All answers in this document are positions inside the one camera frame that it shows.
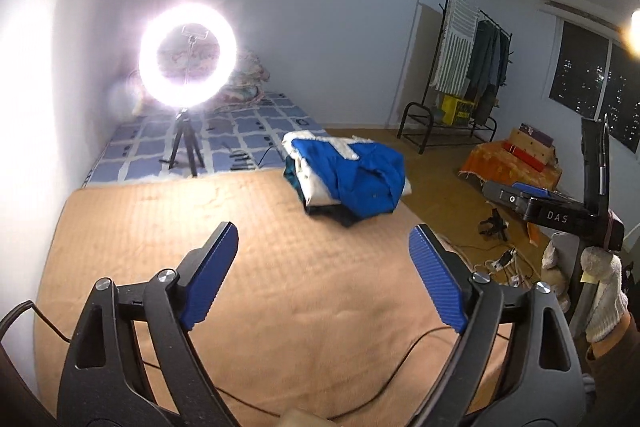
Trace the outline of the right forearm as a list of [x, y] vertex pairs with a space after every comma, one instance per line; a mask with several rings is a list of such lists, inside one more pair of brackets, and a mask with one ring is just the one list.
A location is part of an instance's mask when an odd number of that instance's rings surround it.
[[639, 332], [627, 313], [608, 337], [593, 343], [587, 360], [596, 386], [582, 426], [639, 425]]

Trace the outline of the right white gloved hand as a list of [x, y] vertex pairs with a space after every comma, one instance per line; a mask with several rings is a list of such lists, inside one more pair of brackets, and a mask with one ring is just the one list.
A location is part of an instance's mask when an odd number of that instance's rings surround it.
[[598, 343], [610, 335], [628, 312], [623, 292], [623, 267], [620, 257], [596, 246], [578, 251], [577, 236], [555, 232], [541, 259], [541, 280], [558, 298], [561, 309], [570, 311], [577, 297], [570, 297], [570, 277], [575, 262], [582, 268], [582, 283], [594, 287], [589, 311], [584, 317], [588, 343]]

